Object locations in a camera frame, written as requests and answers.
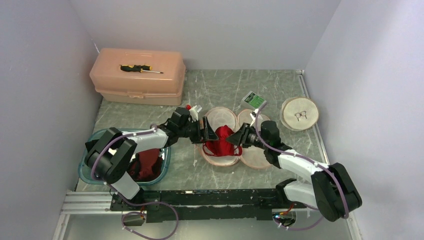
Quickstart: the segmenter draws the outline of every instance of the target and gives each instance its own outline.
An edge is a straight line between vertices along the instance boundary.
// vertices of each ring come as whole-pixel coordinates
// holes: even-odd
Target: table surface
[[[241,99],[254,91],[268,101],[263,114],[277,122],[281,140],[297,152],[318,162],[325,160],[314,130],[291,131],[280,121],[282,103],[303,96],[303,88],[294,70],[188,70],[185,73],[182,106],[201,105],[201,114],[214,107],[226,107],[238,115]],[[171,117],[176,106],[140,105],[103,100],[94,132],[115,128],[147,129]],[[271,166],[253,169],[239,161],[233,166],[214,166],[202,158],[189,139],[181,138],[171,147],[171,162],[166,176],[145,190],[207,190],[274,188],[276,184],[296,178],[295,174]],[[87,184],[81,179],[76,191],[108,191],[101,184]]]

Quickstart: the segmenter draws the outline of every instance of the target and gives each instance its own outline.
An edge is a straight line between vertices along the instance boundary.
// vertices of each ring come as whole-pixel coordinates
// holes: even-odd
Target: peach plastic toolbox
[[[121,65],[148,65],[153,72],[126,72]],[[112,102],[181,104],[186,66],[179,52],[103,48],[90,77],[95,90]]]

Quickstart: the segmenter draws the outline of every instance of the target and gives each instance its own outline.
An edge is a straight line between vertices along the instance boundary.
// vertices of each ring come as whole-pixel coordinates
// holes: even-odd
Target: white wall
[[[100,48],[182,52],[189,69],[304,69],[340,0],[71,0]]]
[[[423,13],[420,0],[342,0],[305,70],[366,240],[423,238]]]
[[[97,51],[66,0],[0,6],[0,239],[48,240],[99,107]]]

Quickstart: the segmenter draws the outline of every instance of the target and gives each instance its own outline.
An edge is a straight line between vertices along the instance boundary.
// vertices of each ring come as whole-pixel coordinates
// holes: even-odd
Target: red cloth
[[[139,182],[149,182],[159,177],[163,162],[159,156],[160,151],[154,148],[137,153],[127,170],[131,178]]]
[[[234,146],[233,144],[226,141],[226,138],[234,134],[233,130],[227,125],[220,126],[215,131],[219,137],[217,141],[207,141],[203,144],[203,152],[208,156],[223,157],[223,156],[240,156],[242,155],[242,147]],[[213,154],[207,153],[205,147]]]

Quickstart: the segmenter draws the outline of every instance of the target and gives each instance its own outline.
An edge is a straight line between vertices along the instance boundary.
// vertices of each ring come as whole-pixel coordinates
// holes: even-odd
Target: teal plastic container
[[[100,139],[100,137],[103,135],[104,132],[106,132],[107,129],[102,129],[99,131],[96,131],[93,135],[91,135],[91,137],[88,139],[87,142],[90,142],[92,140],[96,140],[96,139]],[[134,128],[121,128],[119,129],[119,131],[123,131],[123,132],[137,132],[137,131],[142,131],[143,129],[134,129]],[[170,147],[165,147],[162,148],[161,150],[162,153],[162,169],[160,171],[160,175],[152,181],[138,181],[137,184],[140,186],[145,186],[145,185],[152,185],[155,184],[157,182],[159,182],[160,180],[162,180],[165,175],[168,172],[168,167],[170,165],[170,159],[171,159],[171,148]],[[78,175],[79,178],[82,179],[85,183],[87,184],[103,184],[102,181],[97,181],[97,180],[93,180],[91,178],[91,168],[89,168],[89,166],[87,166],[84,163],[84,159],[87,156],[87,150],[84,150],[84,154],[82,155],[82,159],[81,162],[79,163],[78,166]]]

